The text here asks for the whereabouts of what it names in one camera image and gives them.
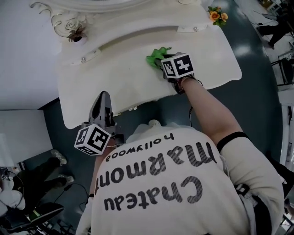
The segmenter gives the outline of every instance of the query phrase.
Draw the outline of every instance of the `black wire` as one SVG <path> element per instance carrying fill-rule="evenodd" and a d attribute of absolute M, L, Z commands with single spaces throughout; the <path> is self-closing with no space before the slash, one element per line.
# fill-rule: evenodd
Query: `black wire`
<path fill-rule="evenodd" d="M 254 10 L 253 10 L 254 11 Z M 258 11 L 254 11 L 254 12 L 256 12 L 256 13 L 258 13 L 258 14 L 260 14 L 260 15 L 262 15 L 261 13 L 259 13 Z"/>
<path fill-rule="evenodd" d="M 252 23 L 250 20 L 248 20 L 251 24 L 258 24 L 258 25 L 264 25 L 264 24 L 269 24 L 271 22 L 274 22 L 275 20 L 272 20 L 272 21 L 269 21 L 269 22 L 266 22 L 266 23 Z"/>
<path fill-rule="evenodd" d="M 89 194 L 88 194 L 88 192 L 87 192 L 87 189 L 86 189 L 83 185 L 81 185 L 81 184 L 73 183 L 73 184 L 70 184 L 70 185 L 67 186 L 67 187 L 69 187 L 68 190 L 71 188 L 72 185 L 79 185 L 79 186 L 81 186 L 81 187 L 85 190 L 85 192 L 86 192 L 86 198 L 87 198 L 86 201 L 85 201 L 85 202 L 82 202 L 82 203 L 79 204 L 79 208 L 80 208 L 80 210 L 81 210 L 82 212 L 84 212 L 84 210 L 81 208 L 81 205 L 82 205 L 82 204 L 86 204 L 87 201 L 88 201 L 88 195 L 89 195 Z M 60 198 L 60 197 L 62 196 L 62 194 L 64 194 L 65 191 L 67 191 L 67 190 L 63 190 L 63 192 L 62 192 L 62 193 L 61 193 L 61 194 L 55 199 L 54 203 L 58 200 L 58 198 Z"/>
<path fill-rule="evenodd" d="M 64 194 L 65 190 L 63 190 L 63 192 L 57 197 L 57 199 L 55 199 L 55 201 L 53 203 L 55 203 L 60 197 L 62 194 Z"/>
<path fill-rule="evenodd" d="M 192 121 L 191 121 L 191 113 L 192 113 L 193 107 L 191 106 L 189 111 L 189 121 L 190 121 L 190 127 L 192 127 Z"/>
<path fill-rule="evenodd" d="M 196 79 L 196 80 L 203 86 L 203 83 L 200 80 L 198 80 L 198 79 Z"/>
<path fill-rule="evenodd" d="M 87 192 L 87 189 L 86 189 L 83 185 L 80 185 L 80 184 L 77 184 L 77 183 L 73 183 L 73 184 L 70 184 L 70 185 L 79 185 L 79 186 L 83 187 L 83 189 L 85 190 L 85 193 L 86 193 L 86 198 L 87 198 L 87 200 L 88 200 L 88 196 L 89 196 L 89 194 L 88 194 L 88 192 Z"/>

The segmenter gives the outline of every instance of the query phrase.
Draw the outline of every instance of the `yellow flower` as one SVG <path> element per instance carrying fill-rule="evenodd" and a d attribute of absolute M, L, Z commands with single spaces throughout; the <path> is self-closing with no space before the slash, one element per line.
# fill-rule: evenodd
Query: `yellow flower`
<path fill-rule="evenodd" d="M 210 19 L 211 19 L 212 22 L 216 22 L 216 20 L 218 20 L 219 18 L 220 18 L 220 15 L 216 11 L 213 11 L 210 14 Z"/>
<path fill-rule="evenodd" d="M 228 19 L 228 15 L 226 13 L 222 13 L 221 15 L 221 19 L 226 22 L 226 20 Z"/>

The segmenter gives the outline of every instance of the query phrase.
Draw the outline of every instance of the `person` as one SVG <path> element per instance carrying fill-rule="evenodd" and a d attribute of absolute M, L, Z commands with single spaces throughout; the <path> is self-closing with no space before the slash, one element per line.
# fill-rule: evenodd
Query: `person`
<path fill-rule="evenodd" d="M 292 32 L 294 28 L 294 9 L 292 4 L 289 1 L 283 2 L 281 7 L 283 13 L 277 18 L 278 25 L 257 27 L 257 30 L 262 36 L 272 35 L 271 40 L 268 42 L 268 45 L 272 49 L 274 49 L 275 43 L 285 36 L 285 34 Z"/>
<path fill-rule="evenodd" d="M 13 180 L 1 181 L 0 217 L 7 213 L 7 207 L 17 208 L 24 214 L 29 214 L 51 189 L 63 187 L 66 183 L 74 181 L 73 176 L 64 174 L 45 181 L 54 170 L 67 164 L 66 158 L 59 151 L 51 150 L 51 154 L 51 158 L 35 169 L 21 171 Z"/>
<path fill-rule="evenodd" d="M 283 191 L 284 191 L 284 198 L 288 195 L 290 190 L 292 189 L 294 185 L 294 172 L 290 171 L 287 167 L 284 165 L 278 163 L 271 157 L 271 152 L 266 151 L 266 158 L 270 161 L 270 163 L 273 165 L 273 167 L 276 169 L 277 173 L 284 178 L 286 181 L 286 184 L 283 183 Z"/>
<path fill-rule="evenodd" d="M 203 133 L 175 123 L 139 126 L 96 157 L 77 235 L 274 234 L 279 175 L 232 113 L 198 81 L 179 80 Z"/>

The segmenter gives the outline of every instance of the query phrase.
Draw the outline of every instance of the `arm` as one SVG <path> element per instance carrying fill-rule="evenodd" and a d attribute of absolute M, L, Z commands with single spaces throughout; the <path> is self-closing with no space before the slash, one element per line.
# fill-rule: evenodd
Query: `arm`
<path fill-rule="evenodd" d="M 96 157 L 92 182 L 91 182 L 91 186 L 90 186 L 90 195 L 94 194 L 94 192 L 95 192 L 96 177 L 97 177 L 99 167 L 100 167 L 101 163 L 103 162 L 103 160 L 115 149 L 114 144 L 115 144 L 115 140 L 111 138 L 109 143 L 107 144 L 107 148 L 104 150 L 103 154 Z"/>
<path fill-rule="evenodd" d="M 276 170 L 246 135 L 240 133 L 241 127 L 223 104 L 196 80 L 187 78 L 181 85 L 203 132 L 213 140 L 225 158 L 232 183 L 234 186 L 247 185 L 252 195 L 262 199 L 265 207 L 261 213 L 270 215 L 269 223 L 275 231 L 283 214 L 283 188 Z"/>
<path fill-rule="evenodd" d="M 217 143 L 234 132 L 242 131 L 232 113 L 196 80 L 183 80 L 182 87 L 196 113 L 203 133 Z"/>
<path fill-rule="evenodd" d="M 88 235 L 89 228 L 91 227 L 92 203 L 95 193 L 97 173 L 103 160 L 114 150 L 114 143 L 114 139 L 110 139 L 107 145 L 108 147 L 105 149 L 103 154 L 96 157 L 92 182 L 90 186 L 90 197 L 88 199 L 88 203 L 86 204 L 86 208 L 79 220 L 76 235 Z"/>

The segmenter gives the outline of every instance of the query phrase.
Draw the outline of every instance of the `white t-shirt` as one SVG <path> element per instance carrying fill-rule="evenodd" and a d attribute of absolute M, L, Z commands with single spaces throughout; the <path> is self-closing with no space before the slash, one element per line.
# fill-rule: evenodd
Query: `white t-shirt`
<path fill-rule="evenodd" d="M 26 206 L 22 193 L 12 190 L 14 182 L 10 180 L 3 180 L 0 188 L 0 217 L 7 212 L 7 206 L 10 208 L 17 208 L 23 210 Z"/>
<path fill-rule="evenodd" d="M 245 137 L 220 145 L 226 162 L 209 137 L 181 128 L 117 148 L 99 168 L 77 234 L 90 226 L 92 235 L 250 234 L 239 184 L 261 196 L 274 233 L 283 214 L 277 172 Z"/>

